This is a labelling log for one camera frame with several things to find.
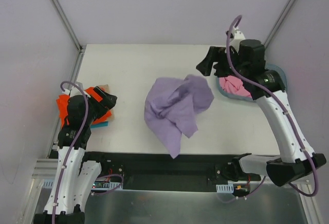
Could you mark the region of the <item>purple t shirt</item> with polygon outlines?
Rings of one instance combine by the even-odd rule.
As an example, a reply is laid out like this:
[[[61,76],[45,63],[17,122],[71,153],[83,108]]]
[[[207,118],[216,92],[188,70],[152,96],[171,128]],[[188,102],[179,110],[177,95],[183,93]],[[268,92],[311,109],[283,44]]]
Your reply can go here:
[[[144,120],[174,159],[180,153],[181,137],[191,138],[198,131],[196,115],[206,111],[213,100],[212,90],[203,77],[161,77],[146,97]]]

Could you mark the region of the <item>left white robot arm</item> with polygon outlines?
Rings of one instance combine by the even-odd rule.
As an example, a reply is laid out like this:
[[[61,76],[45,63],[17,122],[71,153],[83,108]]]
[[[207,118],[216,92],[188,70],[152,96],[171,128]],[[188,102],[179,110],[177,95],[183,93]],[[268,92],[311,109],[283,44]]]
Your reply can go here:
[[[108,85],[82,89],[74,85],[57,98],[61,129],[58,134],[58,164],[54,184],[41,214],[33,223],[84,223],[85,205],[97,177],[108,173],[103,160],[83,157],[91,126],[113,117],[117,97]]]

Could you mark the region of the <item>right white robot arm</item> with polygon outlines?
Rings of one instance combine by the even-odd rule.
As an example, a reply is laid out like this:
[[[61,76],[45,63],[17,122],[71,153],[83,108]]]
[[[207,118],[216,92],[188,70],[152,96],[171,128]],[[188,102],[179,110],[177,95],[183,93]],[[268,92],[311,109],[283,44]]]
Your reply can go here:
[[[245,153],[233,158],[228,178],[243,180],[249,173],[268,176],[277,186],[314,173],[326,164],[326,157],[316,153],[303,136],[290,108],[287,90],[277,70],[265,61],[265,47],[259,40],[246,39],[239,48],[211,46],[196,66],[204,76],[215,70],[217,77],[244,77],[244,88],[264,113],[275,136],[279,156],[257,156]]]

